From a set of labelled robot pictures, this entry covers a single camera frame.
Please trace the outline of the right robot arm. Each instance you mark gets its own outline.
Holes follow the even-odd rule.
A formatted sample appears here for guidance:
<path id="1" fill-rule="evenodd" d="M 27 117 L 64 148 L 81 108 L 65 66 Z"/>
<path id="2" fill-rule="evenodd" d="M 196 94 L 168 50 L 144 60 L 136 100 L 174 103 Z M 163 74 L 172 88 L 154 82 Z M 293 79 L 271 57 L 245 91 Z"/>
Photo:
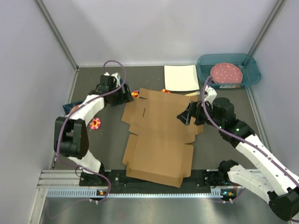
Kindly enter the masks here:
<path id="1" fill-rule="evenodd" d="M 192 118 L 197 126 L 208 124 L 217 128 L 221 137 L 261 173 L 256 175 L 233 160 L 222 161 L 218 167 L 222 184 L 232 182 L 250 190 L 284 221 L 291 221 L 299 213 L 299 177 L 266 148 L 247 123 L 236 118 L 235 107 L 229 99 L 191 101 L 177 119 L 187 126 Z"/>

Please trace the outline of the brown cardboard box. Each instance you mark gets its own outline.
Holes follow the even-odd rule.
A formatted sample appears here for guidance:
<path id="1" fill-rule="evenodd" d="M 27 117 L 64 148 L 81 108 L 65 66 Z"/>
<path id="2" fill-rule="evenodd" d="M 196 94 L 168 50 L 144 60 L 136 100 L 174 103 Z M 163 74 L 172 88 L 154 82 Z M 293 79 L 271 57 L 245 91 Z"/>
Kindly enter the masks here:
<path id="1" fill-rule="evenodd" d="M 179 188 L 191 175 L 193 143 L 203 126 L 177 119 L 198 96 L 147 90 L 126 103 L 122 121 L 129 138 L 122 163 L 126 176 Z"/>

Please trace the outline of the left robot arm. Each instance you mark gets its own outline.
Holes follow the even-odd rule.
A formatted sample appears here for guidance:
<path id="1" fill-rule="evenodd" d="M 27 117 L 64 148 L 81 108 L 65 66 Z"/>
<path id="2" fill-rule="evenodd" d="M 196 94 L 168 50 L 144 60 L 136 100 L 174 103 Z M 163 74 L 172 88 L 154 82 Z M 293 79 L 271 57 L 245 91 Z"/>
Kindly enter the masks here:
<path id="1" fill-rule="evenodd" d="M 101 185 L 106 174 L 102 162 L 96 159 L 89 150 L 87 128 L 95 115 L 106 105 L 116 106 L 133 101 L 127 84 L 121 81 L 119 73 L 104 73 L 100 83 L 89 92 L 77 109 L 64 117 L 58 117 L 54 128 L 54 151 L 80 167 L 88 170 L 90 180 Z"/>

